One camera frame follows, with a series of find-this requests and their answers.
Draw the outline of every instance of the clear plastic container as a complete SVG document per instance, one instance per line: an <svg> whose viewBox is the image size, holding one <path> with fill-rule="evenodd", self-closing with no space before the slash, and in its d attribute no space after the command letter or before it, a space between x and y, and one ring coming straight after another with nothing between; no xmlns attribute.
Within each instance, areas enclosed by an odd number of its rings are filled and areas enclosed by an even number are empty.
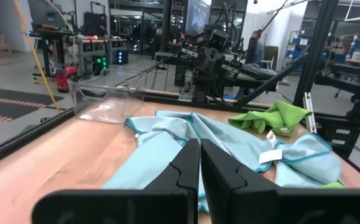
<svg viewBox="0 0 360 224"><path fill-rule="evenodd" d="M123 123L143 104L145 73L109 69L79 82L69 82L75 116L90 121Z"/></svg>

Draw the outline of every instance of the monitor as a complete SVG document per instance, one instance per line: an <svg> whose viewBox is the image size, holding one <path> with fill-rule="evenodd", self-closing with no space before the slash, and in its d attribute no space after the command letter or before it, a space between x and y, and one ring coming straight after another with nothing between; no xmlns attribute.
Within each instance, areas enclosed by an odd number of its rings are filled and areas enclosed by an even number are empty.
<svg viewBox="0 0 360 224"><path fill-rule="evenodd" d="M33 24L66 28L63 18L46 0L28 0L28 3ZM54 5L58 10L62 11L60 5Z"/></svg>
<svg viewBox="0 0 360 224"><path fill-rule="evenodd" d="M209 21L210 0L189 0L187 12L186 35L197 35L203 32L205 24Z"/></svg>

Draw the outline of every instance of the gray floor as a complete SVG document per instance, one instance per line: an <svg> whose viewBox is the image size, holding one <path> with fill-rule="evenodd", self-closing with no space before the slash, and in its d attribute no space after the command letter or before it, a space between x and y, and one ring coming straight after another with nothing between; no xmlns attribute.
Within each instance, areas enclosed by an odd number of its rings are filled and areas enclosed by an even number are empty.
<svg viewBox="0 0 360 224"><path fill-rule="evenodd" d="M127 65L114 66L122 71L141 71L154 64L150 57L141 57L130 55L130 63ZM14 54L13 58L0 59L0 89L26 91L29 93L43 93L47 91L43 84L33 84L31 73L34 71L34 60L31 54ZM156 90L178 91L174 83L174 66L169 67L166 81L167 71L159 70L158 79L155 84ZM152 76L148 76L147 87L152 84ZM290 86L279 86L279 92L290 98L294 97L296 92L298 77L287 77ZM55 85L51 85L51 89L55 96L63 96L64 100L58 102L62 108L70 108L73 106L72 99L69 94L59 93ZM328 86L314 86L312 89L312 100L314 110L324 113L344 115L349 111L353 104L350 102L351 94L341 92L339 97L334 98L336 89ZM275 100L284 100L276 93L263 94L255 99L255 101L264 103L273 103ZM0 143L19 134L28 125L38 124L41 118L56 115L57 112L52 109L41 109L31 114L15 119L11 122L0 121ZM351 154L351 160L360 167L360 138L357 143L357 150Z"/></svg>

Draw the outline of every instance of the yellow cable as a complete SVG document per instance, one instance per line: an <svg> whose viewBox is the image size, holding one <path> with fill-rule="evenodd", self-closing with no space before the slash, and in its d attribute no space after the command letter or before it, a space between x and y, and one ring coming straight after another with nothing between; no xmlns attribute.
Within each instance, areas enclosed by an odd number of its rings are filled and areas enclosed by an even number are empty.
<svg viewBox="0 0 360 224"><path fill-rule="evenodd" d="M48 94L50 95L51 97L51 100L53 101L53 104L54 104L54 107L55 109L58 111L58 113L60 112L60 107L58 106L58 103L55 101L55 98L53 96L53 93L51 92L51 89L48 85L48 81L45 77L45 74L43 72L43 69L42 69L42 65L40 64L40 61L39 61L39 58L37 58L37 54L36 54L36 50L33 48L33 44L32 44L32 39L30 39L29 37L29 34L28 34L28 29L26 27L26 23L25 23L25 18L24 18L24 15L21 11L21 8L19 7L19 3L17 0L13 0L14 1L14 4L16 5L16 8L17 8L17 12L19 14L19 17L21 19L21 23L22 23L22 28L24 29L24 32L25 32L25 35L26 35L26 39L28 40L28 44L30 46L30 49L32 49L32 54L33 54L33 58L35 58L35 61L36 61L36 66L37 68L39 69L39 72L40 74L42 74L42 78L43 78L43 81L44 81L44 84L45 84L45 87L48 91Z"/></svg>

